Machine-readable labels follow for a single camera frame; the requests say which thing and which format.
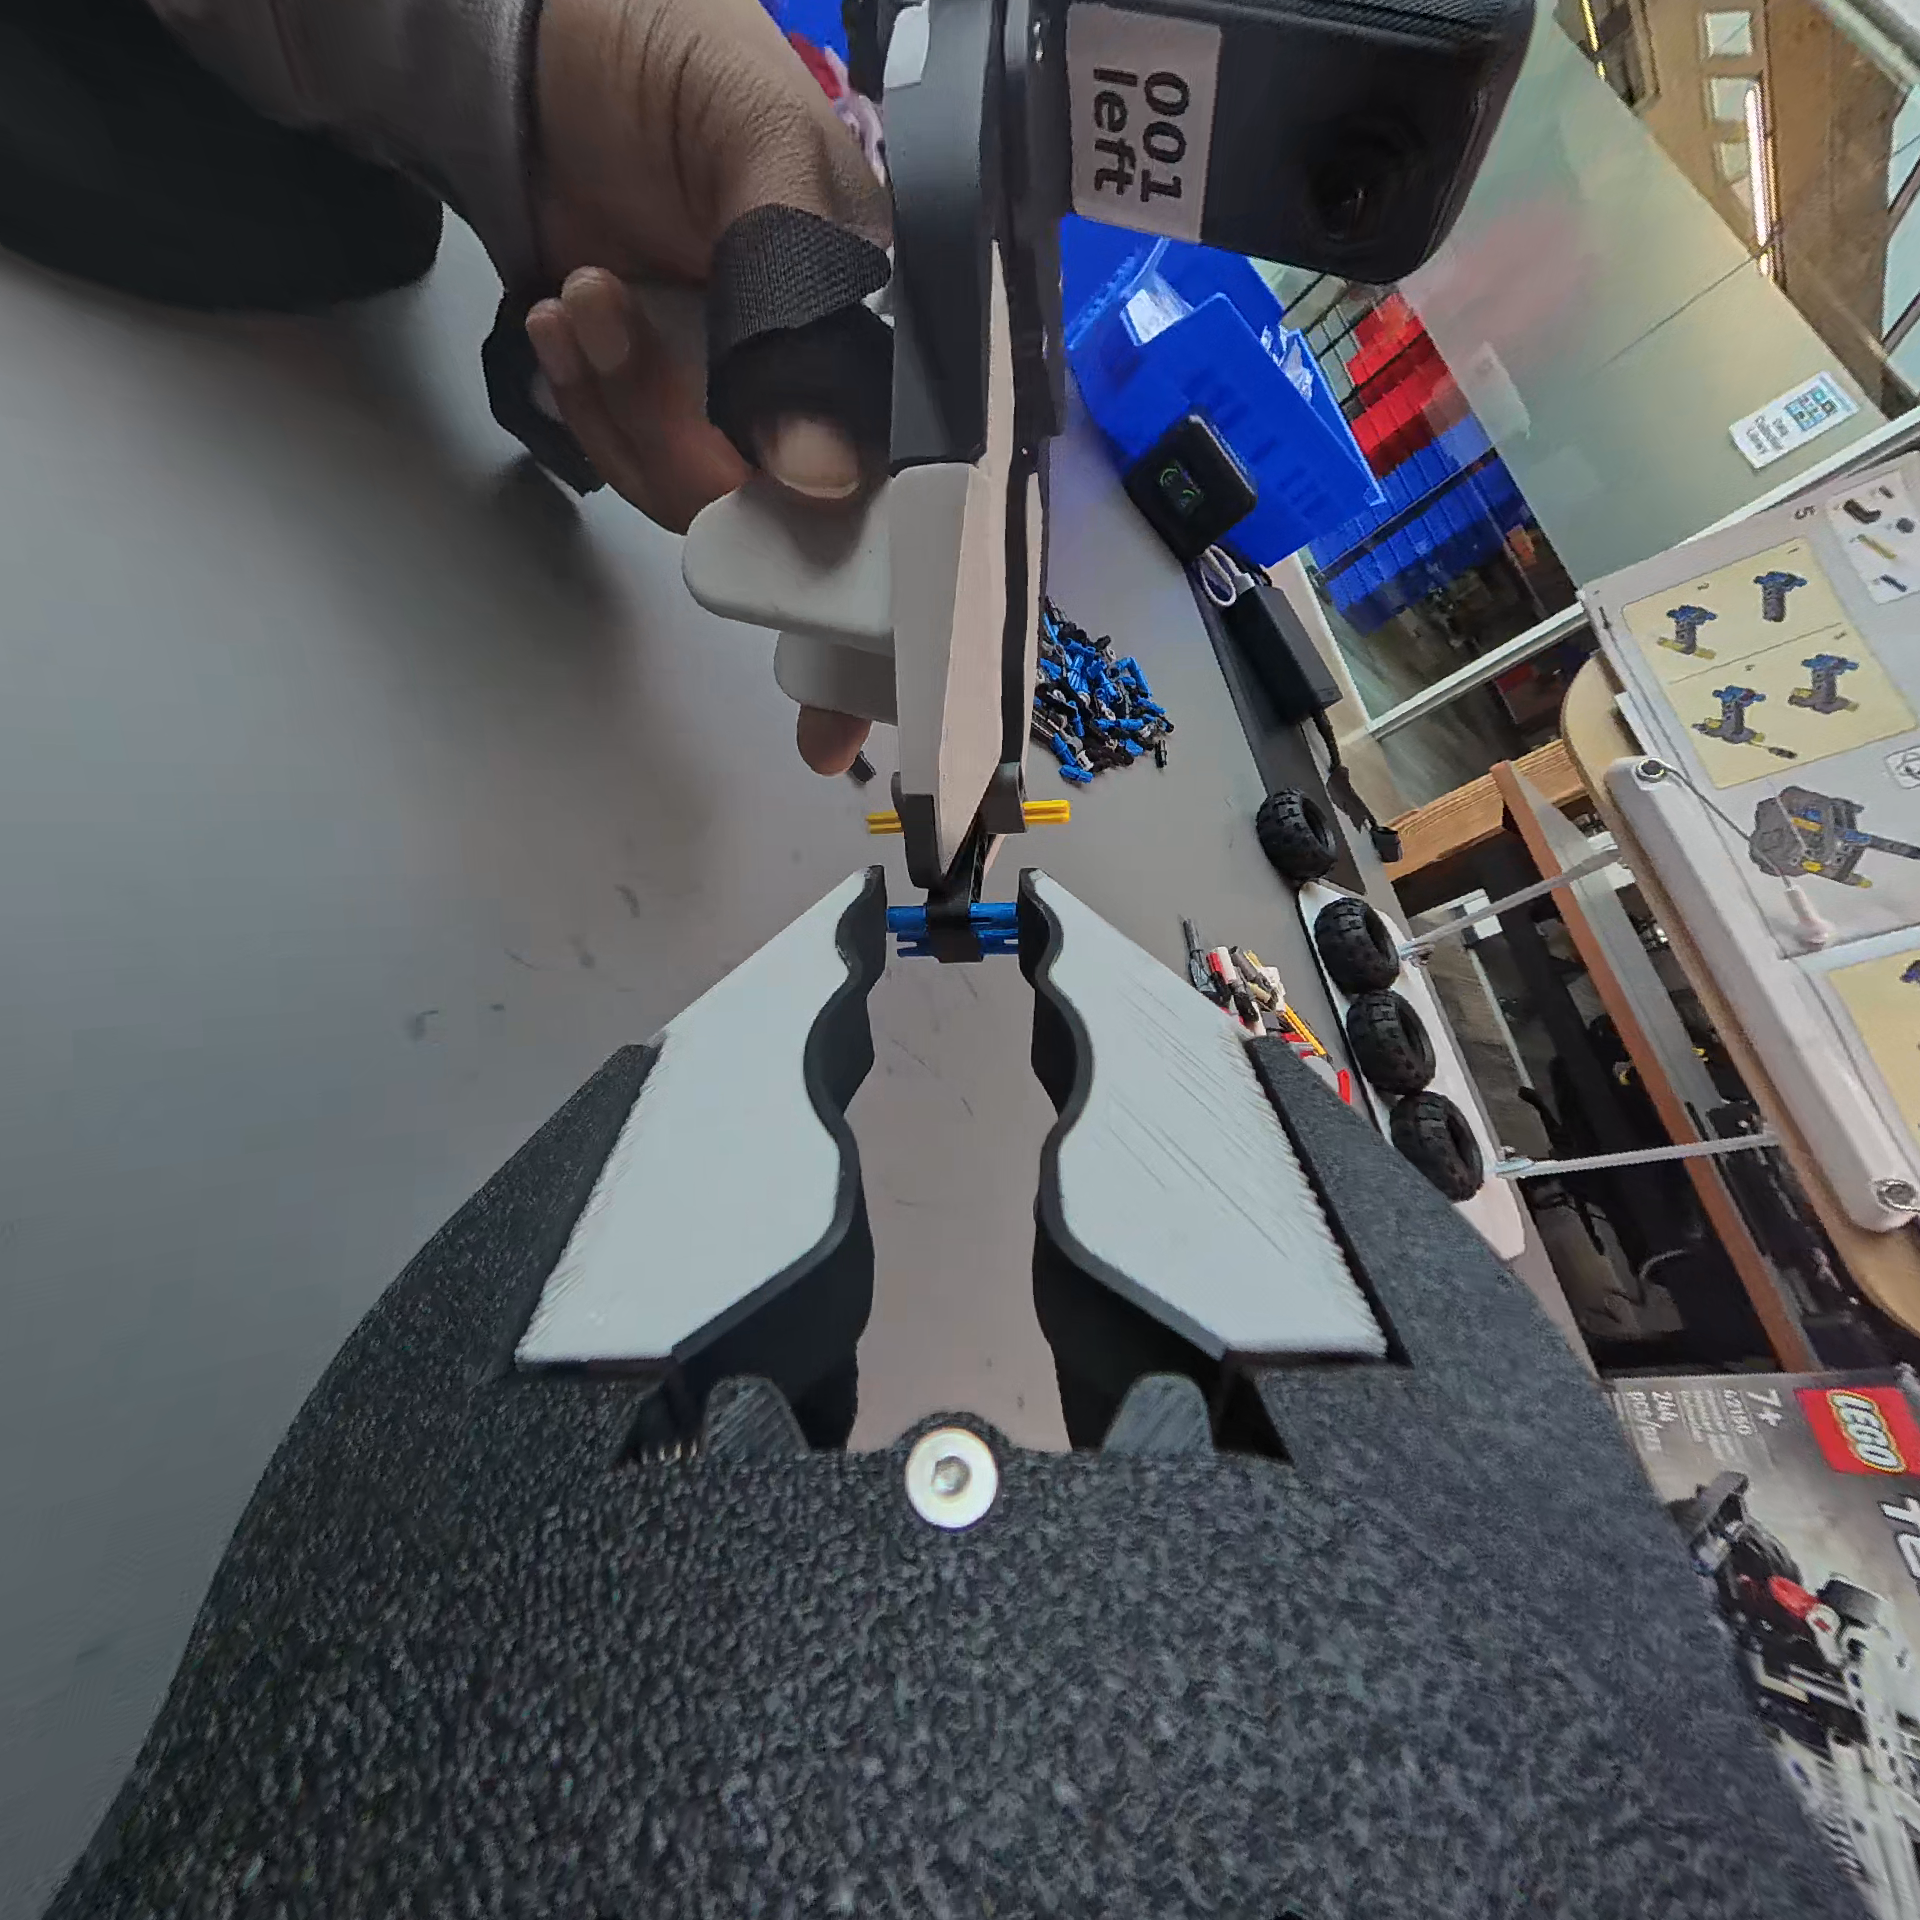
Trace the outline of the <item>small wall sign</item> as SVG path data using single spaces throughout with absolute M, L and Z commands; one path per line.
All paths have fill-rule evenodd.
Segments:
M 1730 422 L 1730 441 L 1748 468 L 1763 470 L 1855 419 L 1855 396 L 1833 373 L 1818 373 L 1757 412 Z

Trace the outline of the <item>wooden side table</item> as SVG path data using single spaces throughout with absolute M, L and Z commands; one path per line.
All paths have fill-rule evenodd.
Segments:
M 1790 1373 L 1818 1372 L 1822 1357 L 1809 1331 L 1818 1301 L 1772 1260 L 1770 1242 L 1755 1233 L 1745 1206 L 1759 1190 L 1777 1148 L 1765 1140 L 1763 1123 L 1747 1133 L 1718 1129 L 1715 1114 L 1725 1101 L 1711 1069 L 1699 1055 L 1697 1036 L 1675 1007 L 1642 929 L 1620 902 L 1617 877 L 1622 877 L 1626 891 L 1638 883 L 1606 834 L 1578 830 L 1578 820 L 1591 817 L 1596 803 L 1565 746 L 1554 741 L 1395 820 L 1401 857 L 1387 875 L 1414 909 L 1463 898 L 1471 883 L 1492 901 L 1514 897 L 1526 883 L 1539 886 L 1531 898 L 1499 908 L 1494 918 L 1516 924 L 1503 939 L 1525 996 L 1547 1022 L 1554 1054 L 1578 1091 L 1572 1114 L 1593 1126 L 1603 1157 L 1628 1151 L 1637 1109 L 1626 1093 L 1599 1091 L 1606 1071 L 1603 1045 L 1572 1033 L 1571 987 L 1553 975 L 1545 937 L 1533 925 L 1533 908 L 1543 902 L 1554 908 L 1650 1116 L 1650 1135 L 1638 1150 L 1700 1148 L 1692 1159 L 1596 1167 L 1593 1175 L 1617 1186 L 1655 1179 L 1647 1201 L 1637 1204 L 1646 1233 L 1655 1233 L 1655 1217 L 1663 1220 L 1663 1233 L 1673 1233 L 1683 1212 L 1675 1195 L 1689 1194 L 1702 1242 L 1738 1278 L 1772 1362 Z

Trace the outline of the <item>black toy tyre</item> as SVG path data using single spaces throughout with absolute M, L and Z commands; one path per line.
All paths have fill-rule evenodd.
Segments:
M 1399 993 L 1356 994 L 1341 1019 L 1362 1078 L 1383 1097 L 1413 1097 L 1434 1083 L 1434 1038 L 1419 1010 Z
M 1327 983 L 1346 998 L 1389 993 L 1401 975 L 1399 939 L 1358 897 L 1337 897 L 1316 909 L 1313 946 Z
M 1387 1135 L 1450 1202 L 1463 1204 L 1484 1186 L 1479 1139 L 1450 1094 L 1429 1089 L 1399 1097 L 1387 1117 Z
M 1326 879 L 1341 859 L 1341 844 L 1326 811 L 1295 787 L 1277 787 L 1255 811 L 1255 839 L 1276 875 L 1301 889 Z

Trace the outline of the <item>small black toy brick assembly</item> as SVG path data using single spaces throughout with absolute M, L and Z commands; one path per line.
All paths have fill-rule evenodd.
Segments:
M 886 929 L 900 958 L 974 965 L 1017 951 L 1017 902 L 988 898 L 1002 844 L 1034 827 L 1068 825 L 1068 801 L 1029 801 L 1023 763 L 1003 761 L 988 782 L 975 819 L 949 871 L 926 883 L 918 905 L 892 905 Z

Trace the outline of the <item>building instruction booklet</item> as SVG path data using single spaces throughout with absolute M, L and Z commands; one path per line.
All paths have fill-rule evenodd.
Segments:
M 1740 825 L 1835 801 L 1809 894 L 1843 934 L 1916 925 L 1916 451 L 1583 590 L 1638 757 Z

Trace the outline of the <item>toy truck cardboard box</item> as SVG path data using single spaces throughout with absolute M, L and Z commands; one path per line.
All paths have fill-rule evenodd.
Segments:
M 1866 1909 L 1918 1915 L 1918 1383 L 1605 1386 L 1765 1741 Z

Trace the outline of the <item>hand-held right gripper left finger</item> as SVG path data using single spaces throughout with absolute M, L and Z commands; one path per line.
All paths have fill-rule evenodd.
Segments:
M 773 1369 L 850 1350 L 873 1255 L 849 1106 L 873 1067 L 886 958 L 879 867 L 853 871 L 642 1050 L 639 1089 L 549 1268 L 519 1369 L 758 1369 L 742 1354 L 794 1290 Z

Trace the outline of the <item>black device with green light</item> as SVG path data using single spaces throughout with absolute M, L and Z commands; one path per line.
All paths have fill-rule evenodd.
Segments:
M 1211 421 L 1188 412 L 1158 433 L 1119 475 L 1166 550 L 1183 567 L 1242 525 L 1259 502 L 1257 481 Z

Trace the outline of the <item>pile of red white bricks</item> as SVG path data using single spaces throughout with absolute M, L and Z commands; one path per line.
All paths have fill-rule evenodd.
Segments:
M 1282 1043 L 1341 1103 L 1361 1106 L 1354 1071 L 1293 1007 L 1276 970 L 1242 946 L 1210 943 L 1191 918 L 1182 918 L 1182 934 L 1191 986 L 1234 1019 L 1243 1038 Z

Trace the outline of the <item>white book stand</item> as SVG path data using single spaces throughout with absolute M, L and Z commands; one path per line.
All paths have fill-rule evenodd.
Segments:
M 1745 827 L 1677 766 L 1635 754 L 1605 769 L 1599 801 L 1629 847 L 1574 841 L 1564 885 L 1614 867 L 1650 879 L 1839 1210 L 1863 1233 L 1916 1228 L 1916 925 L 1843 934 L 1809 894 L 1825 871 L 1793 863 L 1839 805 L 1788 783 Z

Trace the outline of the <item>person's left forearm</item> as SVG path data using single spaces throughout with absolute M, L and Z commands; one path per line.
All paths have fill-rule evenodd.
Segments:
M 429 187 L 507 285 L 543 274 L 534 215 L 541 3 L 153 3 L 250 106 Z

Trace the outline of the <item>grey desk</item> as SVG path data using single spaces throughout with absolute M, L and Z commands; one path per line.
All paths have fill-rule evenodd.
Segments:
M 862 871 L 767 646 L 517 457 L 452 225 L 197 317 L 5 259 L 5 1915 L 1689 1915 L 1711 1627 L 1530 1291 L 1255 1069 L 1386 1361 L 1233 1446 L 515 1348 L 644 1045 Z M 1017 967 L 849 1124 L 926 1395 L 1034 1306 Z M 939 1314 L 953 1317 L 953 1341 Z

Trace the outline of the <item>large blue plastic bin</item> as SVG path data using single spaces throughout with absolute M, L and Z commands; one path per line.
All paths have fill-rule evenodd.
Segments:
M 884 67 L 879 37 L 902 4 L 765 3 L 761 6 L 815 77 L 875 179 L 886 185 L 892 170 L 879 106 Z M 1087 335 L 1095 308 L 1138 271 L 1155 243 L 1150 233 L 1078 218 L 1060 221 L 1063 378 L 1073 382 L 1085 406 L 1092 406 L 1090 380 L 1099 380 Z

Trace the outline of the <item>small blue plastic bin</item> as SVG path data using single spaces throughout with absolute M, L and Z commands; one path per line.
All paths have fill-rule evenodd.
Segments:
M 1133 287 L 1114 317 L 1110 398 L 1099 430 L 1126 461 L 1197 415 L 1245 470 L 1255 506 L 1227 542 L 1270 570 L 1337 532 L 1386 494 L 1326 378 L 1270 302 L 1233 293 L 1187 300 L 1163 276 Z

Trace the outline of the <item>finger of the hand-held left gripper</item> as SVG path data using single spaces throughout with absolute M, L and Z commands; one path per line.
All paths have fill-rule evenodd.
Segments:
M 895 814 L 905 867 L 945 889 L 1005 763 L 1007 679 L 1034 679 L 1041 481 L 1017 436 L 1014 331 L 989 254 L 988 438 L 971 465 L 909 466 L 890 486 Z

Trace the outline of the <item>person's left hand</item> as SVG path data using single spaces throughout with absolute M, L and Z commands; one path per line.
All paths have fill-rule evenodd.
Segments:
M 550 3 L 534 39 L 534 227 L 561 290 L 525 335 L 596 478 L 669 532 L 749 474 L 853 501 L 868 475 L 841 422 L 780 401 L 740 455 L 639 302 L 644 282 L 703 282 L 761 205 L 890 243 L 890 198 L 815 77 L 763 4 Z

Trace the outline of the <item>pile of blue black pins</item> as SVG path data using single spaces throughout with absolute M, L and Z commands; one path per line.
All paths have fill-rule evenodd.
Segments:
M 1169 769 L 1175 727 L 1133 657 L 1041 598 L 1029 735 L 1073 787 L 1138 763 Z

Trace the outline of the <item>black power adapter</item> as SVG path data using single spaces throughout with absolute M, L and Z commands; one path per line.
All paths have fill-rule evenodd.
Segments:
M 1279 588 L 1247 582 L 1221 617 L 1242 663 L 1282 724 L 1303 727 L 1340 703 L 1341 693 L 1327 661 Z

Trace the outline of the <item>stack of red blue crates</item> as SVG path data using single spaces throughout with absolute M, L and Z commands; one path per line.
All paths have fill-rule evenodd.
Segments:
M 1426 611 L 1477 611 L 1508 580 L 1531 594 L 1545 555 L 1519 484 L 1426 325 L 1380 293 L 1321 355 L 1378 499 L 1310 542 L 1313 572 L 1356 634 Z

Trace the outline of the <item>white tray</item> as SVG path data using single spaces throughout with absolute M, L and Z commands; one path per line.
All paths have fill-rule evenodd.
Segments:
M 1332 986 L 1327 983 L 1327 979 L 1321 970 L 1316 951 L 1313 946 L 1313 918 L 1324 902 L 1327 902 L 1331 898 L 1337 898 L 1337 897 L 1358 897 L 1358 894 L 1354 894 L 1345 886 L 1335 886 L 1327 879 L 1319 879 L 1319 883 L 1310 883 L 1310 885 L 1295 889 L 1293 901 L 1295 901 L 1295 908 L 1298 908 L 1298 915 L 1301 915 L 1301 922 L 1303 922 L 1303 931 L 1306 931 L 1310 948 L 1313 948 L 1313 961 L 1316 965 L 1319 975 L 1324 979 L 1324 983 L 1327 987 L 1340 1045 L 1345 1047 L 1345 1060 L 1346 1060 L 1349 1069 L 1354 1071 L 1354 1076 L 1361 1085 L 1361 1103 L 1367 1111 L 1369 1121 L 1375 1124 L 1378 1133 L 1391 1146 L 1391 1140 L 1387 1135 L 1387 1117 L 1389 1117 L 1389 1114 L 1397 1103 L 1397 1097 L 1387 1097 L 1387 1094 L 1380 1094 L 1374 1089 L 1369 1089 L 1369 1083 L 1362 1078 L 1361 1069 L 1356 1067 L 1354 1055 L 1349 1052 L 1346 1031 L 1345 1031 L 1345 1025 L 1341 1025 L 1351 998 L 1346 998 L 1346 996 L 1341 996 L 1340 993 L 1332 990 Z M 1461 1045 L 1457 1043 L 1451 1019 L 1450 1019 L 1450 1014 L 1445 1010 L 1445 1004 L 1439 1002 L 1435 987 L 1429 980 L 1429 972 L 1425 967 L 1425 961 L 1419 956 L 1405 956 L 1404 954 L 1404 946 L 1409 943 L 1405 929 L 1401 924 L 1391 922 L 1386 915 L 1378 915 L 1378 916 L 1391 929 L 1395 937 L 1399 939 L 1401 974 L 1399 974 L 1399 980 L 1395 983 L 1391 993 L 1399 993 L 1401 996 L 1405 996 L 1419 1010 L 1419 1014 L 1426 1022 L 1429 1033 L 1431 1033 L 1431 1043 L 1434 1043 L 1434 1052 L 1435 1052 L 1435 1076 L 1434 1076 L 1429 1089 L 1451 1097 L 1453 1103 L 1458 1103 L 1458 1109 L 1463 1109 L 1463 1114 L 1469 1117 L 1471 1129 L 1479 1139 L 1479 1150 L 1482 1150 L 1484 1166 L 1486 1166 L 1484 1186 L 1479 1189 L 1479 1194 L 1471 1201 L 1467 1201 L 1463 1204 L 1453 1204 L 1453 1206 L 1457 1206 L 1458 1213 L 1463 1213 L 1475 1226 L 1475 1229 L 1487 1242 L 1487 1245 L 1501 1260 L 1518 1260 L 1525 1250 L 1525 1237 L 1526 1237 L 1525 1206 L 1518 1201 L 1518 1195 L 1514 1194 L 1511 1182 L 1499 1173 L 1499 1166 L 1503 1162 L 1503 1150 L 1499 1146 L 1499 1139 L 1498 1139 L 1498 1132 L 1494 1132 L 1492 1123 L 1487 1121 L 1487 1114 L 1482 1103 L 1482 1097 L 1475 1089 L 1475 1082 L 1471 1082 L 1471 1075 L 1469 1075 L 1469 1062 L 1467 1062 Z

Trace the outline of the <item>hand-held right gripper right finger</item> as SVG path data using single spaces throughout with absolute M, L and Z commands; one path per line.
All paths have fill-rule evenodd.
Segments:
M 1021 874 L 1037 1220 L 1070 1271 L 1197 1355 L 1383 1361 L 1386 1332 L 1234 1019 L 1043 871 Z

